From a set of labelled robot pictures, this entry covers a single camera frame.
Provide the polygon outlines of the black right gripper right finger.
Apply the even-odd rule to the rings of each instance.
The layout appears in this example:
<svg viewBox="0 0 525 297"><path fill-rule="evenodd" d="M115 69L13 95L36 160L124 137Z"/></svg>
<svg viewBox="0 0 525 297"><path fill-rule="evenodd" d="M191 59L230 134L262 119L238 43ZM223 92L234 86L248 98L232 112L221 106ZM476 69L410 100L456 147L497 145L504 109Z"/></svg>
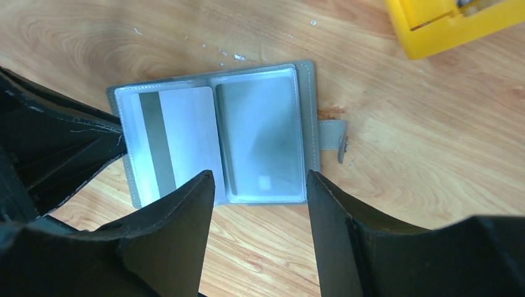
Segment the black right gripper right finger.
<svg viewBox="0 0 525 297"><path fill-rule="evenodd" d="M307 177L323 296L523 296L524 218L476 215L429 230Z"/></svg>

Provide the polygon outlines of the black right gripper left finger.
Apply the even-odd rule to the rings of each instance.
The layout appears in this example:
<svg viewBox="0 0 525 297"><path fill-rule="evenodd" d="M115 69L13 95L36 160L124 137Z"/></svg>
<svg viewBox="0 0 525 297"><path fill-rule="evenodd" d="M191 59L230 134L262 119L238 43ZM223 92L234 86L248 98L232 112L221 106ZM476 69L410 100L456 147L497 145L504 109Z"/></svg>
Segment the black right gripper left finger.
<svg viewBox="0 0 525 297"><path fill-rule="evenodd" d="M205 170L95 231L1 225L2 296L199 296L214 207Z"/></svg>

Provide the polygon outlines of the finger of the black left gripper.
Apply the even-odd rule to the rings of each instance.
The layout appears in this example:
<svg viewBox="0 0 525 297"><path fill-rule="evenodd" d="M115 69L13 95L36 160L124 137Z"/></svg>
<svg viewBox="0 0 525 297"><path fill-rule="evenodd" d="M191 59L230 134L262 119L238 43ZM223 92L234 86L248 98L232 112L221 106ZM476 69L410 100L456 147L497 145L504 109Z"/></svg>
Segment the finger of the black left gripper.
<svg viewBox="0 0 525 297"><path fill-rule="evenodd" d="M126 154L118 117L1 69L1 221L30 223Z"/></svg>

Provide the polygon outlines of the white magnetic stripe card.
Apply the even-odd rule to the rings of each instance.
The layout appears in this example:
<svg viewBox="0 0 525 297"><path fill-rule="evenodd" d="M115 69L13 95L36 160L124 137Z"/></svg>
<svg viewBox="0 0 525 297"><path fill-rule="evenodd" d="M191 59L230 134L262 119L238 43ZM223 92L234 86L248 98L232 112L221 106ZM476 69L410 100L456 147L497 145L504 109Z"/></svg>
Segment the white magnetic stripe card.
<svg viewBox="0 0 525 297"><path fill-rule="evenodd" d="M143 207L167 196L203 170L211 170L214 175L214 204L226 202L210 87L135 93L123 100L121 107Z"/></svg>

